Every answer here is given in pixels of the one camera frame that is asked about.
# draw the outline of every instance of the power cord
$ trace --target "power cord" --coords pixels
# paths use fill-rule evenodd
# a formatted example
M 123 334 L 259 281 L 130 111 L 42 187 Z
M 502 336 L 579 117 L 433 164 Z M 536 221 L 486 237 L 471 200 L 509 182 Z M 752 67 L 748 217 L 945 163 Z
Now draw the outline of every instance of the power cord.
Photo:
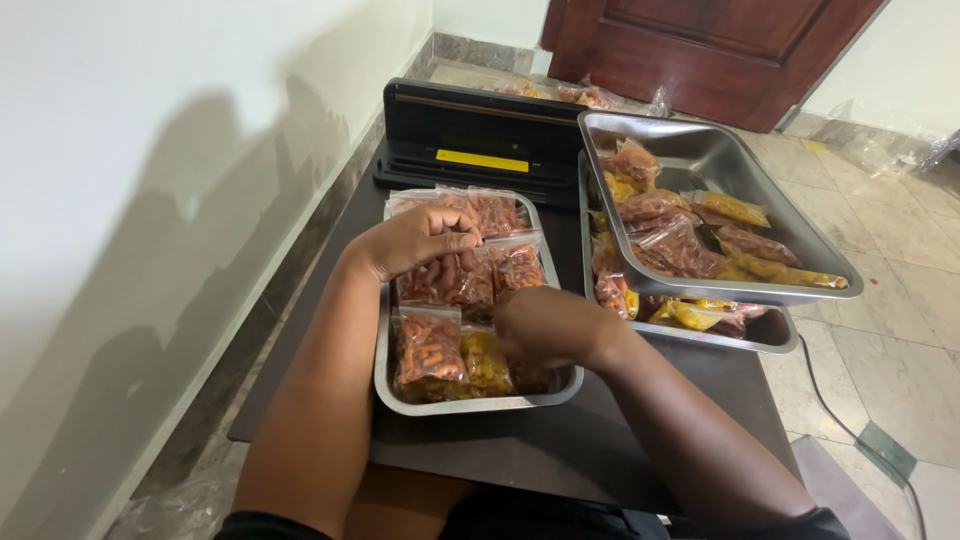
M 806 369 L 810 372 L 810 381 L 813 382 L 813 391 L 817 394 L 817 399 L 820 400 L 820 405 L 822 405 L 824 410 L 827 412 L 827 414 L 830 415 L 830 418 L 832 418 L 833 421 L 837 423 L 837 425 L 843 428 L 843 431 L 846 431 L 849 436 L 853 437 L 853 439 L 856 442 L 860 443 L 860 446 L 867 449 L 871 454 L 875 455 L 884 463 L 886 463 L 887 467 L 890 467 L 890 470 L 896 473 L 897 476 L 903 480 L 906 486 L 910 489 L 910 497 L 913 499 L 913 506 L 914 508 L 917 509 L 917 522 L 920 525 L 920 538 L 921 540 L 926 540 L 926 525 L 924 525 L 924 513 L 922 510 L 920 510 L 920 499 L 917 497 L 917 491 L 913 488 L 913 484 L 910 483 L 910 480 L 907 479 L 906 475 L 900 472 L 900 469 L 898 469 L 897 467 L 894 467 L 894 464 L 888 461 L 886 457 L 880 455 L 880 452 L 877 452 L 869 444 L 863 442 L 863 440 L 860 439 L 860 437 L 856 436 L 853 433 L 853 431 L 850 431 L 850 428 L 848 428 L 846 424 L 844 424 L 843 422 L 840 422 L 840 419 L 837 418 L 837 415 L 833 414 L 833 411 L 830 410 L 829 406 L 827 406 L 827 402 L 824 401 L 824 397 L 820 394 L 820 388 L 817 386 L 817 378 L 813 376 L 813 362 L 810 361 L 810 350 L 807 349 L 806 340 L 802 335 L 800 336 L 800 342 L 801 344 L 804 345 L 804 356 L 806 356 Z

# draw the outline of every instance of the metal tray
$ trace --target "metal tray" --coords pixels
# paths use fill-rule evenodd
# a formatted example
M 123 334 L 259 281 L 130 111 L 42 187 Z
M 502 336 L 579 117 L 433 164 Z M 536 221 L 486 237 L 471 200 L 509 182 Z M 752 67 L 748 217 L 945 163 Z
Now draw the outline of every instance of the metal tray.
M 593 182 L 599 189 L 624 277 L 645 294 L 712 298 L 767 306 L 802 306 L 821 299 L 846 300 L 863 292 L 863 279 L 774 184 L 739 136 L 721 126 L 615 112 L 582 112 L 578 119 Z M 765 207 L 771 229 L 764 236 L 790 248 L 804 267 L 843 276 L 849 285 L 824 289 L 771 283 L 670 278 L 648 270 L 634 256 L 598 159 L 616 151 L 616 139 L 631 136 L 660 160 L 657 186 L 673 191 L 709 189 Z
M 537 209 L 523 195 L 517 194 L 516 200 L 527 209 L 531 227 L 540 228 L 540 216 Z M 384 210 L 384 219 L 390 217 Z M 560 288 L 560 279 L 550 257 L 550 249 L 543 242 L 540 249 L 540 262 L 548 285 Z M 453 414 L 457 412 L 480 412 L 489 410 L 509 410 L 534 406 L 560 405 L 568 402 L 584 383 L 584 368 L 568 366 L 555 370 L 557 380 L 553 384 L 555 392 L 529 396 L 509 396 L 505 398 L 474 398 L 440 402 L 437 404 L 415 405 L 404 402 L 396 393 L 394 374 L 396 373 L 396 337 L 390 324 L 391 285 L 385 283 L 380 288 L 380 318 L 376 331 L 376 351 L 373 358 L 373 387 L 380 400 L 391 410 L 406 416 L 430 416 L 434 414 Z
M 587 298 L 596 302 L 593 293 L 593 246 L 590 241 L 590 217 L 587 213 L 587 191 L 583 181 L 580 185 L 581 242 L 584 252 L 584 292 Z M 677 341 L 698 343 L 721 349 L 741 349 L 756 351 L 768 355 L 786 355 L 797 348 L 797 327 L 786 307 L 771 307 L 747 327 L 747 337 L 735 339 L 726 335 L 715 335 L 703 331 L 684 330 L 653 325 L 641 321 L 627 321 L 640 333 L 657 335 Z

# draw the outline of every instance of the wooden door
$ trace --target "wooden door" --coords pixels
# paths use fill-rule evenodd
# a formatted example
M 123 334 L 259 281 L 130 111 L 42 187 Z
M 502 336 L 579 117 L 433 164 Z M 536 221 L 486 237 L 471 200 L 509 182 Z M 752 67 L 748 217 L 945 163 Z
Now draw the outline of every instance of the wooden door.
M 883 0 L 552 0 L 550 76 L 770 132 Z

